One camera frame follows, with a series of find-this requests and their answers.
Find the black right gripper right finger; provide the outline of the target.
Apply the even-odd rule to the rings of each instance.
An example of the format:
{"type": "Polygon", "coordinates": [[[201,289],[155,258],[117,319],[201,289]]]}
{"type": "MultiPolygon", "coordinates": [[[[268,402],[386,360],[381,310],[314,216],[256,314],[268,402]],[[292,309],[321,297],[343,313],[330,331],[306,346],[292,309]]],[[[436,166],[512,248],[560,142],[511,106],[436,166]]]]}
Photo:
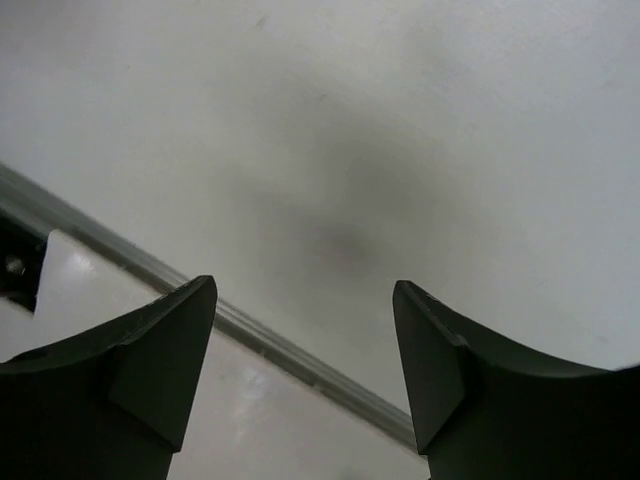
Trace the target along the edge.
{"type": "Polygon", "coordinates": [[[511,340],[415,283],[392,296],[417,452],[435,479],[635,479],[639,370],[511,340]]]}

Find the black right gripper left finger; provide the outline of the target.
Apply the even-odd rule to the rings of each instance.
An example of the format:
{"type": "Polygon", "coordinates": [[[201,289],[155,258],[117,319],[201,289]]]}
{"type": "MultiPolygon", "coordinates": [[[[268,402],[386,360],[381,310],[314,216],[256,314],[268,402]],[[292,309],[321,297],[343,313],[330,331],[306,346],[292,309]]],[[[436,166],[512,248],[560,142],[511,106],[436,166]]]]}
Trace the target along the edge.
{"type": "Polygon", "coordinates": [[[164,479],[183,445],[217,287],[197,277],[1,366],[5,479],[164,479]]]}

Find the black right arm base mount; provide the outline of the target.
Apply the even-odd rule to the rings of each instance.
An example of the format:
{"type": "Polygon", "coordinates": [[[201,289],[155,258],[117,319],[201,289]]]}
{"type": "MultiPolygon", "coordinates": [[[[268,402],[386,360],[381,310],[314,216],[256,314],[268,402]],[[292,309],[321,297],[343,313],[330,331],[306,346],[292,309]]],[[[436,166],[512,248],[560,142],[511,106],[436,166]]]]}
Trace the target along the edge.
{"type": "Polygon", "coordinates": [[[1,211],[1,298],[35,311],[46,237],[1,211]]]}

